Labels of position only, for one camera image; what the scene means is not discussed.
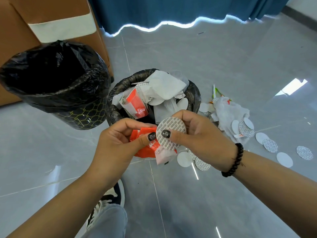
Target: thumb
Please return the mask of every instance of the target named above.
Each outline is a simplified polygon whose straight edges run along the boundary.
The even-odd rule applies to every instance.
[[[190,146],[192,137],[188,134],[185,134],[183,132],[179,132],[176,130],[163,130],[162,135],[166,138],[168,138],[170,141],[183,145],[185,147]]]
[[[144,148],[150,143],[150,140],[154,140],[156,138],[155,132],[141,135],[137,139],[129,142],[127,145],[129,146],[129,150],[135,154],[140,149]]]

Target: gold lattice pattern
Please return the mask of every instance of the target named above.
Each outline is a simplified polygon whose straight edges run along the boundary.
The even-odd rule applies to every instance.
[[[87,130],[97,127],[106,119],[106,99],[71,112],[53,113],[75,129]]]

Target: blue curtain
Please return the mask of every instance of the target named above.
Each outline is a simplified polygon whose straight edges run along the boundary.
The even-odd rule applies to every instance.
[[[191,23],[197,17],[224,19],[227,14],[245,21],[276,15],[288,0],[89,0],[97,22],[113,34],[125,24],[151,28],[161,21]]]

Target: left hand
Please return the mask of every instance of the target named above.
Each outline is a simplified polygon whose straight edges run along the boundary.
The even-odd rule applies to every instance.
[[[95,156],[86,174],[94,181],[113,187],[128,168],[132,157],[150,143],[147,134],[129,142],[132,130],[152,127],[134,119],[122,119],[101,132]]]

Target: hand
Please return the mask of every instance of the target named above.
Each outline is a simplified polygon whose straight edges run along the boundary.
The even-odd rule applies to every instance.
[[[170,130],[169,140],[189,148],[198,158],[220,171],[227,172],[232,167],[237,147],[208,118],[188,110],[181,110],[173,117],[183,120],[187,134]]]
[[[132,130],[152,126],[153,124],[125,118],[102,131],[95,156],[86,173],[101,185],[113,187],[128,168],[132,157],[150,143],[148,134],[129,142]]]

